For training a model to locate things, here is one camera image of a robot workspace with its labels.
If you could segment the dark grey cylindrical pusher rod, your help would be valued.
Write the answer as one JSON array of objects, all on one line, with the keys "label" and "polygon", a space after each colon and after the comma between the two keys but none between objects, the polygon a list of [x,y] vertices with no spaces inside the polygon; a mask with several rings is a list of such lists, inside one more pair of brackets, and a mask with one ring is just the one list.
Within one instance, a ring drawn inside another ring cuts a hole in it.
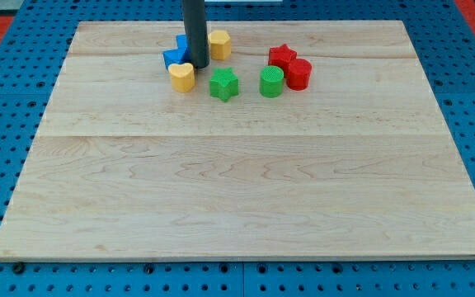
[{"label": "dark grey cylindrical pusher rod", "polygon": [[191,62],[195,68],[209,65],[209,44],[204,0],[181,1],[183,23]]}]

